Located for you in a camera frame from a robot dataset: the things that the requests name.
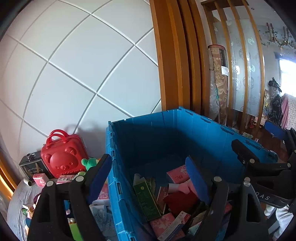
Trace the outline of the green plush toy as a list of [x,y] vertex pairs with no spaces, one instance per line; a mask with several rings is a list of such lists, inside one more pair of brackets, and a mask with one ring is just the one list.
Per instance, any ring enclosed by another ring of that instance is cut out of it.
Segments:
[[98,164],[98,162],[99,162],[99,160],[96,158],[81,160],[81,164],[85,167],[86,171],[88,171],[92,167],[95,167]]

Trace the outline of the wooden slat partition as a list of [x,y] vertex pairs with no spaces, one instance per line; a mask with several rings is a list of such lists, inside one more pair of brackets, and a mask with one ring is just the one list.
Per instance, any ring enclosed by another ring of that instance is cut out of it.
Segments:
[[212,45],[226,49],[226,125],[258,138],[263,114],[265,66],[261,38],[249,1],[203,1]]

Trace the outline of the rolled patterned carpet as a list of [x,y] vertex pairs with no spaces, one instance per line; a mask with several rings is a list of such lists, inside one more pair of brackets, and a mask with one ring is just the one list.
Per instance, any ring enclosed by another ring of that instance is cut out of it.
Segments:
[[228,108],[228,61],[226,49],[222,45],[208,46],[210,71],[209,117],[226,125]]

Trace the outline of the red bear handbag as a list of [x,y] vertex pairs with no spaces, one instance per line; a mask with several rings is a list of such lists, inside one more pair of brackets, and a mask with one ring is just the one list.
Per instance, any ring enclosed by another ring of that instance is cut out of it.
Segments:
[[81,160],[88,159],[88,154],[77,134],[69,135],[64,130],[56,129],[49,134],[41,148],[41,158],[49,172],[59,178],[85,171]]

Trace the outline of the wooden door frame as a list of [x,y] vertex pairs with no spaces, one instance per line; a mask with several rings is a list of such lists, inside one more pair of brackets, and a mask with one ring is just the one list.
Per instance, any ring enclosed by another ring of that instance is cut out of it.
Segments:
[[208,48],[195,1],[151,1],[162,110],[209,116]]

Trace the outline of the grey striped table cloth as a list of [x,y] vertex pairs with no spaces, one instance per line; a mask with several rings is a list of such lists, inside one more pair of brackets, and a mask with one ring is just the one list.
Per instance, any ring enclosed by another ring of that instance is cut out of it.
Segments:
[[24,181],[21,181],[12,195],[8,207],[7,223],[19,240],[27,240],[26,216],[22,213],[23,205],[33,203],[34,197],[41,191],[42,188],[35,183],[28,186]]

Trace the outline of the dark gift box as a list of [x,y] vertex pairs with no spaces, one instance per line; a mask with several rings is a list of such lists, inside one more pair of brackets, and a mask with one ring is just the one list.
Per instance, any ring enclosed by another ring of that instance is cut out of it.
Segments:
[[44,173],[48,178],[52,178],[48,168],[44,164],[41,158],[41,152],[37,151],[34,153],[28,153],[22,157],[20,163],[20,168],[24,172],[28,180],[34,181],[33,175]]

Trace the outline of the dark green carton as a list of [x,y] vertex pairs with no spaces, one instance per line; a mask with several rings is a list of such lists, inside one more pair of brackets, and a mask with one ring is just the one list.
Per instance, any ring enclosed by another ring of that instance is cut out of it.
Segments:
[[133,188],[147,221],[160,218],[162,214],[147,181],[140,180]]

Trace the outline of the pink tissue pack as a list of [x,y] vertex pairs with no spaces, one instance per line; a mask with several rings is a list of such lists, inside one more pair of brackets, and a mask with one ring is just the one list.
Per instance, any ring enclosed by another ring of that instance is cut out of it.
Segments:
[[172,183],[181,184],[189,180],[189,174],[185,165],[179,166],[166,173]]

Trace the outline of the small pink box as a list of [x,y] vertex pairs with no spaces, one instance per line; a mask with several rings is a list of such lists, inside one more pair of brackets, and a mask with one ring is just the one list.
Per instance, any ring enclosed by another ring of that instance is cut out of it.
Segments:
[[37,173],[33,175],[33,180],[39,187],[44,187],[46,183],[49,181],[49,178],[44,173]]

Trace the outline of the blue plastic storage crate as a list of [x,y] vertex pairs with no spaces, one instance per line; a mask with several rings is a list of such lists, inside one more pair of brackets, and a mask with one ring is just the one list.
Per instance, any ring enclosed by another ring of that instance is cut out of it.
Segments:
[[191,157],[208,176],[240,183],[244,166],[231,148],[240,140],[263,163],[278,161],[276,153],[228,127],[185,108],[114,121],[106,129],[106,152],[112,157],[109,198],[119,240],[155,240],[133,188],[135,174],[169,182],[168,171]]

